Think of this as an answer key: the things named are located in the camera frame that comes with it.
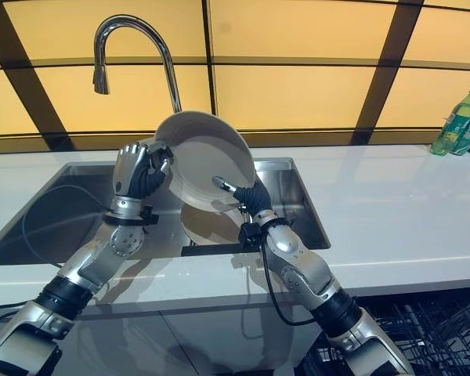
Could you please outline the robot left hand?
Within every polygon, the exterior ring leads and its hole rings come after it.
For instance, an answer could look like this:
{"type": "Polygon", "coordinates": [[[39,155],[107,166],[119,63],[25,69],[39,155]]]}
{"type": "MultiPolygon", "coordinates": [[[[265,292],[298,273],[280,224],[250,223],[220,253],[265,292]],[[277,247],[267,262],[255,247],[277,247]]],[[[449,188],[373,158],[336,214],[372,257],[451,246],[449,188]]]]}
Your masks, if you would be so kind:
{"type": "Polygon", "coordinates": [[[165,181],[172,159],[170,147],[162,141],[123,146],[114,167],[114,194],[133,199],[150,196],[165,181]]]}

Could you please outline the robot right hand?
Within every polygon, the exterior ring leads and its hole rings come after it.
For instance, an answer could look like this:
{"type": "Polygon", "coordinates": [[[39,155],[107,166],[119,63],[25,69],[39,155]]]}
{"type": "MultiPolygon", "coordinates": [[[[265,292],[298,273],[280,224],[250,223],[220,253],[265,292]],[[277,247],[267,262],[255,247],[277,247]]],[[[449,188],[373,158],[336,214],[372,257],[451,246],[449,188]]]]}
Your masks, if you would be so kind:
{"type": "Polygon", "coordinates": [[[219,176],[213,176],[211,180],[216,187],[230,193],[242,203],[252,217],[259,212],[272,209],[269,192],[258,175],[255,176],[254,186],[248,188],[233,186],[219,176]]]}

